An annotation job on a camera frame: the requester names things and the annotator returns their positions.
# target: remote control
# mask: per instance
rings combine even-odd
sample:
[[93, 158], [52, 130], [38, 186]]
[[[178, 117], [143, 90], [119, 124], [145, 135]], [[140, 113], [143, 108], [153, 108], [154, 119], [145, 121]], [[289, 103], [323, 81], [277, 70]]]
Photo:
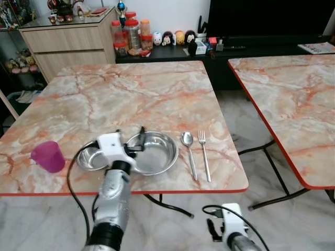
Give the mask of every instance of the remote control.
[[225, 46], [224, 50], [244, 50], [245, 46]]

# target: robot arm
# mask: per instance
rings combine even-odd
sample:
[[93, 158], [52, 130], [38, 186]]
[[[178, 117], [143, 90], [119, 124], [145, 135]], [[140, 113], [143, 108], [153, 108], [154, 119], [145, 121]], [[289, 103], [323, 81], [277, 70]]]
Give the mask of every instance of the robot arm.
[[130, 171], [136, 166], [135, 152], [144, 151], [145, 133], [142, 127], [135, 147], [121, 143], [120, 132], [97, 138], [108, 165], [99, 189], [95, 222], [83, 251], [119, 251], [129, 218]]
[[[226, 203], [222, 206], [242, 215], [240, 206], [237, 203]], [[219, 236], [215, 231], [213, 221], [207, 219], [208, 230], [214, 242], [223, 242], [224, 245], [228, 246], [232, 251], [261, 251], [261, 249], [248, 238], [246, 233], [248, 228], [244, 225], [244, 221], [241, 218], [225, 209], [214, 210], [209, 214], [222, 218], [223, 220], [221, 227], [223, 235]]]

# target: red table edge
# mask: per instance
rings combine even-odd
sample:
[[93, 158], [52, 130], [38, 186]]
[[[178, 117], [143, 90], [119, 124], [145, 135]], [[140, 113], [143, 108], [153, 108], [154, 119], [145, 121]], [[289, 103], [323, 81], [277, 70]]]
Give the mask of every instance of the red table edge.
[[291, 158], [289, 157], [289, 155], [286, 153], [286, 151], [284, 150], [282, 144], [280, 143], [279, 139], [277, 138], [276, 134], [274, 133], [274, 131], [271, 129], [269, 123], [267, 122], [267, 120], [265, 119], [265, 117], [263, 116], [263, 114], [261, 113], [260, 109], [258, 108], [258, 106], [256, 105], [256, 102], [253, 100], [253, 98], [251, 97], [251, 95], [249, 94], [249, 92], [247, 91], [247, 88], [243, 85], [242, 80], [240, 79], [240, 77], [237, 75], [237, 73], [235, 72], [235, 69], [232, 67], [232, 65], [230, 64], [230, 62], [228, 61], [228, 65], [231, 68], [232, 72], [234, 73], [235, 77], [237, 78], [237, 80], [239, 81], [240, 85], [242, 86], [242, 88], [244, 89], [245, 93], [247, 94], [247, 96], [250, 98], [251, 102], [253, 103], [253, 106], [256, 108], [259, 116], [262, 118], [263, 122], [265, 123], [267, 129], [270, 131], [273, 139], [276, 141], [277, 145], [279, 146], [280, 150], [282, 151], [282, 153], [284, 154], [288, 164], [290, 165], [292, 171], [294, 172], [295, 176], [297, 177], [297, 179], [299, 180], [300, 184], [302, 184], [305, 188], [307, 189], [311, 189], [311, 190], [319, 190], [319, 189], [335, 189], [335, 186], [328, 186], [328, 187], [315, 187], [315, 186], [311, 186], [309, 184], [307, 184], [303, 177], [300, 175], [299, 171], [297, 170], [297, 168], [294, 166], [293, 162], [291, 161]]
[[[237, 193], [237, 192], [245, 192], [248, 187], [239, 190], [186, 190], [186, 191], [133, 191], [131, 192], [132, 195], [158, 195], [160, 193], [167, 195], [167, 194], [195, 194], [195, 193]], [[95, 196], [98, 192], [75, 192], [77, 196]], [[70, 196], [69, 192], [60, 192], [60, 193], [0, 193], [1, 196]]]

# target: cabinet drawer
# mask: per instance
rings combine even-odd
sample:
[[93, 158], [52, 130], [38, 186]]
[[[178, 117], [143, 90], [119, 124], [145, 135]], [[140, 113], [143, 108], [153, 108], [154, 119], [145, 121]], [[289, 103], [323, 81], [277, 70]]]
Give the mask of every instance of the cabinet drawer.
[[103, 48], [97, 27], [24, 31], [23, 34], [34, 53]]
[[48, 82], [50, 82], [62, 68], [81, 64], [107, 64], [103, 51], [65, 52], [50, 54], [35, 54]]

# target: purple plastic cup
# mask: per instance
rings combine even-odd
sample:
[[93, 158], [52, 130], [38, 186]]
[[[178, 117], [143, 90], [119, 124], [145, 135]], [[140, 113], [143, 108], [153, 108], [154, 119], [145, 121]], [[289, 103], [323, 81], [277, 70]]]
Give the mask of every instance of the purple plastic cup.
[[56, 142], [46, 141], [32, 150], [30, 157], [50, 173], [57, 173], [65, 166], [65, 159]]

